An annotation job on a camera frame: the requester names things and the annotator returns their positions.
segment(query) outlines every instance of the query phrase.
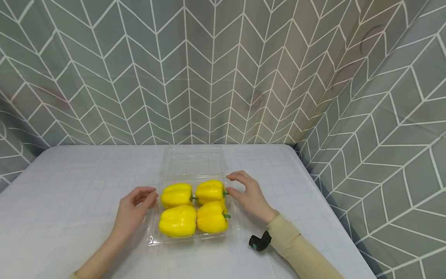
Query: black wrist device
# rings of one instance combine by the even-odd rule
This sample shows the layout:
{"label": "black wrist device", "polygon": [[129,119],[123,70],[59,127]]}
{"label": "black wrist device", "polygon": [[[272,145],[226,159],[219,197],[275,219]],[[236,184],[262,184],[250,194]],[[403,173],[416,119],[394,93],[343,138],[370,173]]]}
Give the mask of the black wrist device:
{"label": "black wrist device", "polygon": [[249,239],[249,246],[258,252],[265,250],[270,243],[271,236],[269,235],[268,231],[263,233],[262,238],[252,235]]}

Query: white tablecloth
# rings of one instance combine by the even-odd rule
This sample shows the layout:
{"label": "white tablecloth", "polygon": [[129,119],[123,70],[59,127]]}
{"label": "white tablecloth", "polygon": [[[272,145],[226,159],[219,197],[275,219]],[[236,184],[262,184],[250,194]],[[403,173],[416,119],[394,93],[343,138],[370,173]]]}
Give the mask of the white tablecloth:
{"label": "white tablecloth", "polygon": [[[159,183],[166,146],[58,146],[42,153],[0,194],[0,278],[66,278],[108,236],[120,198]],[[225,145],[230,173],[256,178],[268,202],[348,278],[374,278],[292,148]],[[106,277],[296,278],[271,247],[255,252],[265,227],[239,215],[233,237],[146,246],[143,223]]]}

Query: yellow bell pepper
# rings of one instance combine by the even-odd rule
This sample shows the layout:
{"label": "yellow bell pepper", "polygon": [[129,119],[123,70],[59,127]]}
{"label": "yellow bell pepper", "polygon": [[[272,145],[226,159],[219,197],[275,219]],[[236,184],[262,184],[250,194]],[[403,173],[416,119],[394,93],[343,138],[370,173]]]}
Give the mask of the yellow bell pepper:
{"label": "yellow bell pepper", "polygon": [[161,195],[161,203],[167,209],[180,205],[192,205],[192,186],[177,183],[166,187]]}
{"label": "yellow bell pepper", "polygon": [[158,228],[170,237],[187,237],[195,233],[197,212],[190,205],[180,205],[161,213]]}
{"label": "yellow bell pepper", "polygon": [[197,227],[205,233],[220,233],[228,227],[226,206],[220,201],[212,201],[197,211]]}
{"label": "yellow bell pepper", "polygon": [[201,183],[195,190],[195,198],[201,205],[212,201],[220,201],[224,204],[224,197],[227,195],[224,185],[218,180],[209,180]]}

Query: beige sleeve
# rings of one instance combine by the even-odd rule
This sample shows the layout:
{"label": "beige sleeve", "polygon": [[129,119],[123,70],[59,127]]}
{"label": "beige sleeve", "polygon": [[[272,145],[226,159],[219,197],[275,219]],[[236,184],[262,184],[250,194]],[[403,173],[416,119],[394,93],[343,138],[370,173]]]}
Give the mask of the beige sleeve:
{"label": "beige sleeve", "polygon": [[271,246],[290,263],[300,279],[343,279],[327,259],[282,215],[274,218],[267,228]]}

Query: clear plastic container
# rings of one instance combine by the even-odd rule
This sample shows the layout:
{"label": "clear plastic container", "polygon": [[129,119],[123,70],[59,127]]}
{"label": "clear plastic container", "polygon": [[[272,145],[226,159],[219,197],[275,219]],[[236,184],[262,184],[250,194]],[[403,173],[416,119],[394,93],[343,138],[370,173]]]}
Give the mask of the clear plastic container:
{"label": "clear plastic container", "polygon": [[225,170],[221,146],[166,147],[161,179],[224,177]]}
{"label": "clear plastic container", "polygon": [[[176,183],[187,183],[192,186],[192,193],[195,193],[197,186],[208,180],[221,181],[225,188],[231,185],[231,181],[226,179],[224,172],[226,162],[221,146],[175,146],[167,147],[164,152],[163,167],[161,170],[161,180],[158,192],[169,185]],[[196,200],[194,207],[199,208]],[[228,229],[221,233],[204,233],[198,228],[194,235],[189,237],[168,237],[159,231],[158,224],[161,213],[165,210],[161,203],[158,203],[153,210],[149,211],[149,227],[147,229],[147,245],[159,245],[164,243],[194,242],[203,239],[224,237],[235,234],[239,230],[237,223],[238,208],[235,206],[231,196],[225,197],[227,213],[231,215],[228,220]]]}

